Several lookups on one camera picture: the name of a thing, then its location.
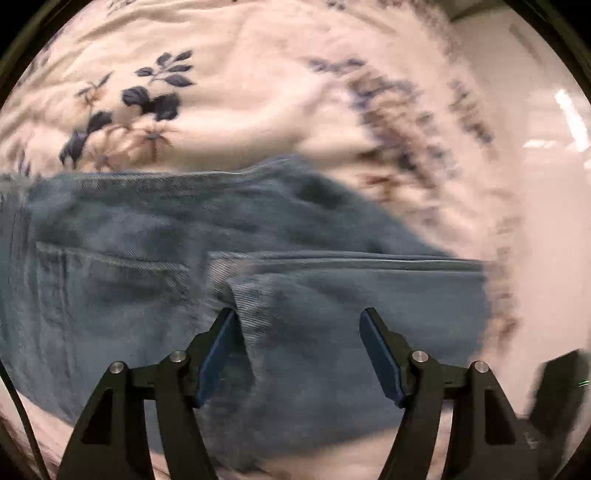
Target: blue gripper pad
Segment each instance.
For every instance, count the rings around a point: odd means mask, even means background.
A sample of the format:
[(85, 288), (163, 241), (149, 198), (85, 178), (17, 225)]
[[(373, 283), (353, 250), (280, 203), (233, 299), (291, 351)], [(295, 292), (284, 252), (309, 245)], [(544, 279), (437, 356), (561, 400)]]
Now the blue gripper pad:
[(201, 408), (213, 394), (226, 363), (226, 358), (237, 347), (240, 338), (238, 315), (231, 310), (226, 316), (224, 324), (214, 339), (209, 353), (203, 360), (199, 370), (199, 388), (195, 393), (197, 408)]
[(404, 408), (406, 395), (402, 390), (400, 366), (390, 354), (386, 342), (365, 310), (359, 319), (359, 334), (374, 366), (379, 383), (382, 385), (384, 395), (392, 400), (398, 408)]

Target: metal screw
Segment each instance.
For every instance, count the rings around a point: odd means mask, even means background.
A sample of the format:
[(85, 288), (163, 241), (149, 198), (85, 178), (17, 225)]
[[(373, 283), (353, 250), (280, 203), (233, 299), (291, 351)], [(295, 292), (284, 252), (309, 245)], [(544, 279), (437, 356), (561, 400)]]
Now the metal screw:
[(123, 371), (125, 368), (125, 364), (123, 362), (113, 362), (109, 367), (109, 372), (112, 374), (118, 374)]
[(179, 364), (186, 358), (187, 352), (185, 352), (184, 350), (175, 350), (173, 353), (170, 354), (170, 359), (175, 364)]
[(425, 352), (423, 352), (422, 350), (415, 350), (415, 351), (413, 352), (413, 359), (414, 359), (416, 362), (418, 362), (418, 363), (420, 363), (420, 364), (423, 364), (423, 363), (425, 363), (427, 360), (429, 360), (429, 356), (428, 356), (428, 355), (427, 355)]
[(477, 362), (474, 363), (474, 369), (477, 372), (480, 372), (481, 374), (485, 374), (486, 372), (488, 372), (488, 364), (486, 362), (481, 362), (480, 360), (478, 360)]

